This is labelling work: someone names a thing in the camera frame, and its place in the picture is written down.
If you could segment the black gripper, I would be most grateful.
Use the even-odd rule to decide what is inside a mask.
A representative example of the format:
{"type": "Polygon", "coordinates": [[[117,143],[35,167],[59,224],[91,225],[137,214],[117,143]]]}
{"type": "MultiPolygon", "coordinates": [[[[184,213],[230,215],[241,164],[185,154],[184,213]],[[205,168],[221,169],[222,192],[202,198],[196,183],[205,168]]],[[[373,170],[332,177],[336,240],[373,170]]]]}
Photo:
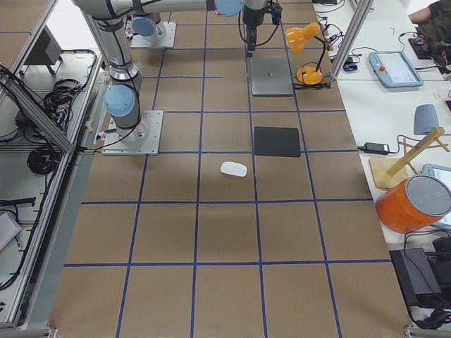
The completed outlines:
{"type": "MultiPolygon", "coordinates": [[[[271,16],[272,24],[280,24],[282,17],[282,7],[280,4],[270,0],[244,0],[242,7],[242,18],[246,26],[260,26],[263,24],[264,16],[271,16]]],[[[257,30],[246,27],[245,33],[246,57],[251,58],[252,52],[257,45],[257,30]]]]}

